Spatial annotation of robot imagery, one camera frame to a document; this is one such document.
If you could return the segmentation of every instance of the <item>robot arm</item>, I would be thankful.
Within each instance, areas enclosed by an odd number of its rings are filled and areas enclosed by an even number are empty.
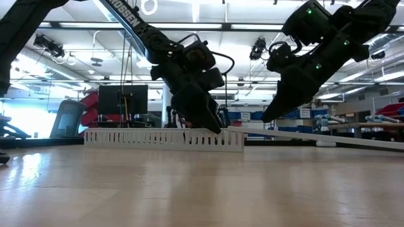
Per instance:
[[[270,122],[312,100],[344,63],[369,57],[366,41],[385,31],[396,13],[399,0],[364,1],[358,8],[342,6],[330,15],[316,0],[296,10],[282,28],[297,44],[273,43],[267,69],[281,74],[278,91],[263,115]],[[296,56],[304,45],[318,44],[312,51]]]
[[[17,0],[0,21],[0,95],[10,86],[9,71],[12,61],[44,20],[49,11],[63,6],[68,0]],[[217,103],[210,96],[212,89],[223,86],[222,74],[212,68],[216,62],[207,48],[208,42],[199,37],[184,47],[168,39],[161,31],[143,21],[124,0],[100,0],[117,18],[152,64],[151,78],[162,78],[170,88],[172,106],[196,127],[215,133],[221,131],[216,114]]]

